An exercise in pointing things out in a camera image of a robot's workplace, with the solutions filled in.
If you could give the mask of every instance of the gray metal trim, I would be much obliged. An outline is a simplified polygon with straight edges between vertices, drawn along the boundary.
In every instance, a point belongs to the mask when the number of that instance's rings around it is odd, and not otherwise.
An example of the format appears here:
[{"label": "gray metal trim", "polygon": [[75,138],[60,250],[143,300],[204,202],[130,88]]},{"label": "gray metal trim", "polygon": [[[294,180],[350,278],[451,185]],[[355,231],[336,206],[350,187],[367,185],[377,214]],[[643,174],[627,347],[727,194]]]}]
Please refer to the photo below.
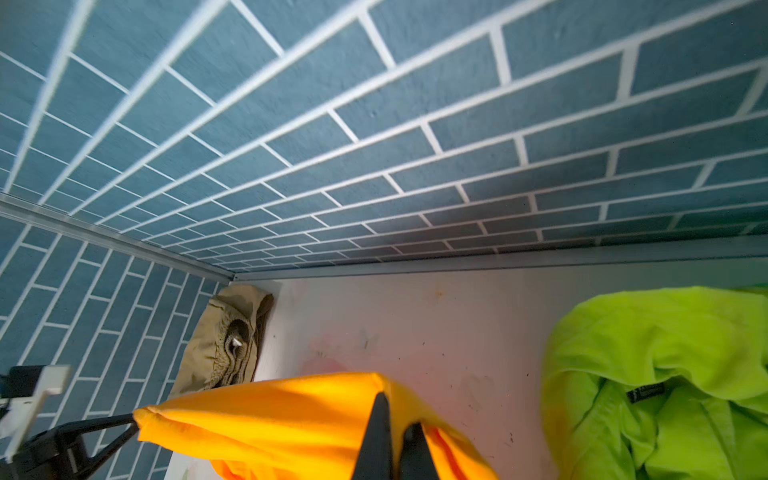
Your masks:
[{"label": "gray metal trim", "polygon": [[106,227],[92,225],[10,195],[0,194],[0,216],[95,243],[145,260],[162,263],[220,283],[227,284],[233,277],[233,273],[229,270],[182,257],[177,253],[154,247],[149,243],[130,238]]},{"label": "gray metal trim", "polygon": [[321,276],[385,275],[390,273],[447,272],[537,268],[543,266],[599,265],[604,263],[667,262],[724,258],[768,257],[768,235],[708,238],[677,242],[634,243],[610,247],[541,250],[477,257],[407,260],[362,265],[321,266],[306,269],[238,273],[235,282]]}]

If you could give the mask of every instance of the lime green cloth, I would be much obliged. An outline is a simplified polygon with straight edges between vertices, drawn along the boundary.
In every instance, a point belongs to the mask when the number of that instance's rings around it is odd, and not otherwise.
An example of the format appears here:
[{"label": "lime green cloth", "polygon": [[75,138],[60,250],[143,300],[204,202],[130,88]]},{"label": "lime green cloth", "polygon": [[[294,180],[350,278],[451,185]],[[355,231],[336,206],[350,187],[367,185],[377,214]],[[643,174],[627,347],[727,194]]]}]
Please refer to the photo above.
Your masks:
[{"label": "lime green cloth", "polygon": [[[541,415],[569,479],[768,478],[768,289],[615,293],[547,347]],[[664,382],[634,404],[627,392]]]}]

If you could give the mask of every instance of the orange cloth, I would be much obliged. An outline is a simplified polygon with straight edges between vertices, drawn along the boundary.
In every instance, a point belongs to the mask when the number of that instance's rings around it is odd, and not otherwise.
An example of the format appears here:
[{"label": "orange cloth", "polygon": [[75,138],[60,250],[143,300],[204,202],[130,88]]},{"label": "orange cloth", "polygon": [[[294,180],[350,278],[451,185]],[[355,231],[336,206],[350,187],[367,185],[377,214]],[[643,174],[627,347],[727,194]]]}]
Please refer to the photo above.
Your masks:
[{"label": "orange cloth", "polygon": [[352,477],[379,392],[389,400],[395,468],[421,422],[441,480],[497,480],[471,442],[415,393],[377,373],[334,373],[228,386],[134,412],[139,440],[209,459],[227,480]]}]

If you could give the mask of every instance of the brick-patterned wallpaper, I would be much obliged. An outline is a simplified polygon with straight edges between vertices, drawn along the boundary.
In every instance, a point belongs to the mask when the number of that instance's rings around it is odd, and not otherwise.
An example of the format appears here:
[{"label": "brick-patterned wallpaper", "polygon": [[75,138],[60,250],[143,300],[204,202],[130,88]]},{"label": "brick-patterned wallpaper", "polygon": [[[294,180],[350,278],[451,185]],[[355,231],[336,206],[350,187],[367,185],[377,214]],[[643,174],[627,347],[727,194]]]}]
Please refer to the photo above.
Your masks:
[{"label": "brick-patterned wallpaper", "polygon": [[768,233],[768,0],[11,0],[5,191],[233,272]]},{"label": "brick-patterned wallpaper", "polygon": [[[222,286],[0,217],[0,372],[70,365],[31,434],[163,402],[208,299]],[[91,453],[122,432],[88,434]],[[5,454],[8,439],[0,440]],[[170,453],[135,437],[94,479],[163,478]]]}]

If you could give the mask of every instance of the black label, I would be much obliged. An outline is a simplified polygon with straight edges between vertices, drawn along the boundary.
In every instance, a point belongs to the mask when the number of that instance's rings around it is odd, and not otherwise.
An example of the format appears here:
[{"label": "black label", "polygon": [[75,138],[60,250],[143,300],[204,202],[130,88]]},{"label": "black label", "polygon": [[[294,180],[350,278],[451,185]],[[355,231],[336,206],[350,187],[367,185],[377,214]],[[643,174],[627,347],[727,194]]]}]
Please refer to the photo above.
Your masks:
[{"label": "black label", "polygon": [[634,389],[631,392],[627,392],[627,398],[629,399],[630,403],[637,403],[641,400],[663,395],[664,391],[663,383],[654,383],[653,385],[641,386],[640,388]]}]

